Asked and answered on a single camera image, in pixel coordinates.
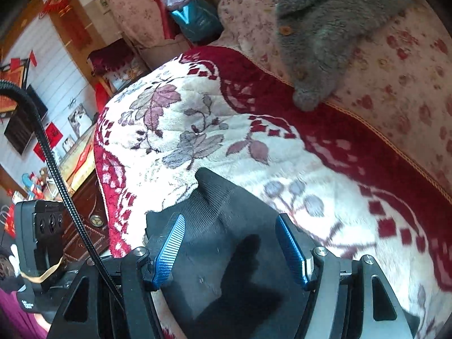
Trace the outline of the black knit pants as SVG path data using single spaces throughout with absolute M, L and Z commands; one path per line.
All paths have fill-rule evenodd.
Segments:
M 206 168 L 190 196 L 146 215 L 151 234 L 171 215 L 185 235 L 162 291 L 187 338 L 294 338 L 308 292 L 294 282 L 277 241 L 278 213 Z

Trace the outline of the red white floral blanket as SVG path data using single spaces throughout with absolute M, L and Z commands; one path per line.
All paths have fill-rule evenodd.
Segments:
M 110 251 L 188 198 L 200 168 L 287 214 L 337 256 L 375 256 L 416 338 L 451 316 L 451 183 L 354 112 L 302 112 L 293 88 L 226 47 L 191 50 L 115 95 L 94 135 Z

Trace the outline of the floral pink quilt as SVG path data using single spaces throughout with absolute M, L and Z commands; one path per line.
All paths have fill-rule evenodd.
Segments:
M 288 81 L 274 0 L 220 0 L 218 44 Z M 357 44 L 330 102 L 354 112 L 451 189 L 451 36 L 425 0 Z

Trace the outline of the grey fleece garment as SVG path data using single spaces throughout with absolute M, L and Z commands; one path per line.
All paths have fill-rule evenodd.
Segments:
M 294 104 L 311 111 L 345 73 L 358 39 L 405 10 L 411 0 L 275 0 L 281 60 Z

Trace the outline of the teal plastic bag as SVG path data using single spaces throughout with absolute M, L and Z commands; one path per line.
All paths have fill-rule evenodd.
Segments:
M 223 26 L 217 10 L 205 0 L 160 1 L 191 43 L 205 43 L 221 35 Z

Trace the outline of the black wall television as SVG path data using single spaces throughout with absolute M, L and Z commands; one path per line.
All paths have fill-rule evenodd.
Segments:
M 27 94 L 36 105 L 41 120 L 46 117 L 48 112 L 47 107 L 41 100 L 41 97 L 36 93 L 33 86 L 28 85 L 26 88 Z M 29 142 L 34 137 L 33 127 L 24 107 L 17 106 L 12 117 L 9 119 L 4 135 L 12 147 L 18 154 L 23 155 Z

